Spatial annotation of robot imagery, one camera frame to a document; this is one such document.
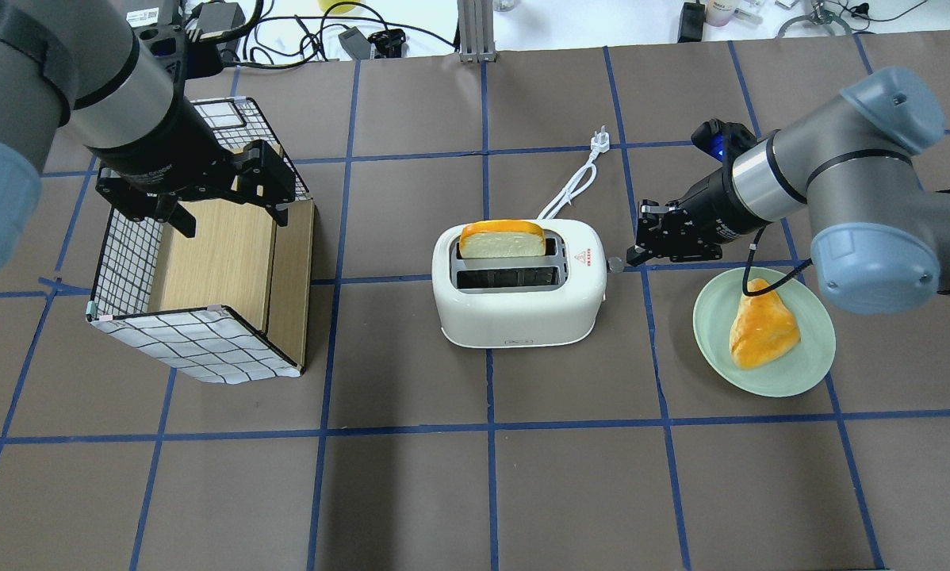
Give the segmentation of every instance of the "white toaster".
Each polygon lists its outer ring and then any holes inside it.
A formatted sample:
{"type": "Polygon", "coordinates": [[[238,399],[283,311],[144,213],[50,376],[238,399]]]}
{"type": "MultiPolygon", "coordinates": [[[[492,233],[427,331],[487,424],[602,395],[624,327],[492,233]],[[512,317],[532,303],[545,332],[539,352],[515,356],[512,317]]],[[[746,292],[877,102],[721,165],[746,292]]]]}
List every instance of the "white toaster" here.
{"type": "Polygon", "coordinates": [[[472,348],[546,347],[591,333],[605,299],[602,241],[578,220],[529,220],[545,232],[546,255],[463,259],[464,225],[432,252],[432,295],[443,334],[472,348]]]}

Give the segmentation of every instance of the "bread slice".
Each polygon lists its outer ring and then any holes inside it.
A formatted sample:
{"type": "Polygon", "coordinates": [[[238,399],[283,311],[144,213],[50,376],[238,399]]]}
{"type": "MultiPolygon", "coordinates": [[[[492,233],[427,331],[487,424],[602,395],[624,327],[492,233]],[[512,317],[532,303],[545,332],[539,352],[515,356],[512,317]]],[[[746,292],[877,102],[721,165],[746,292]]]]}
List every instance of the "bread slice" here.
{"type": "Polygon", "coordinates": [[[544,256],[545,233],[526,220],[483,220],[461,230],[458,247],[462,258],[544,256]]]}
{"type": "MultiPolygon", "coordinates": [[[[768,286],[762,278],[751,279],[751,292],[768,286]]],[[[742,296],[736,320],[729,333],[732,360],[740,369],[766,365],[789,353],[799,343],[799,326],[795,315],[782,303],[777,292],[762,296],[742,296]]]]}

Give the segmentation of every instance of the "plate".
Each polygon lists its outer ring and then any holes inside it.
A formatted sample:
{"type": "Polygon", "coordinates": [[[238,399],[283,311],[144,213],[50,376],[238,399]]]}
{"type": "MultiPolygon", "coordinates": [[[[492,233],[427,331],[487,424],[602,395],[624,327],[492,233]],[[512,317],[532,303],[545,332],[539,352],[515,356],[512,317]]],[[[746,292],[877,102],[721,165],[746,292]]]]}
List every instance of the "plate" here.
{"type": "MultiPolygon", "coordinates": [[[[754,267],[750,279],[777,282],[782,272],[754,267]]],[[[802,283],[791,279],[776,289],[795,315],[800,343],[789,353],[757,368],[736,366],[729,351],[729,332],[743,296],[743,268],[711,279],[693,304],[693,336],[711,368],[729,383],[762,397],[794,397],[815,387],[834,362],[834,325],[823,303],[802,283]]]]}

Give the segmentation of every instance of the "toaster power cord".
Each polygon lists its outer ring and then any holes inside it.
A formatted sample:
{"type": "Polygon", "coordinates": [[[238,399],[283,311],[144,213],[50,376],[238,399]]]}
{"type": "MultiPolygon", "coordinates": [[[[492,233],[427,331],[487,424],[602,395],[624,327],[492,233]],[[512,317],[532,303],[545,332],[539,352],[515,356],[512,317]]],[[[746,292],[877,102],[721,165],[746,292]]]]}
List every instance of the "toaster power cord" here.
{"type": "Polygon", "coordinates": [[[609,133],[606,133],[605,125],[602,125],[602,130],[596,132],[592,137],[591,149],[592,151],[591,155],[588,155],[588,161],[584,163],[580,169],[577,169],[576,173],[573,173],[570,180],[566,181],[566,184],[563,185],[563,190],[559,191],[559,194],[542,209],[539,216],[535,218],[536,220],[551,220],[551,218],[555,218],[556,214],[559,214],[559,211],[563,209],[563,206],[570,205],[577,195],[588,190],[588,187],[595,181],[595,174],[598,174],[598,167],[595,167],[595,159],[598,159],[598,156],[602,155],[603,152],[609,151],[609,133]],[[588,174],[588,181],[579,187],[578,185],[580,181],[583,180],[585,174],[588,174]]]}

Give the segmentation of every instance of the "white bottle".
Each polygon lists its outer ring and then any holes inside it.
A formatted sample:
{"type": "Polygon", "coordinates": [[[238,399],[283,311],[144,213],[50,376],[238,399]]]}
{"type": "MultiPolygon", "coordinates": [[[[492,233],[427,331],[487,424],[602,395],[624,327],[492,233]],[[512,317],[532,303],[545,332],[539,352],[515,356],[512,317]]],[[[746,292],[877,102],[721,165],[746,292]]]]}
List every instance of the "white bottle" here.
{"type": "Polygon", "coordinates": [[[731,21],[736,6],[739,6],[739,0],[707,0],[704,21],[721,28],[731,21]]]}

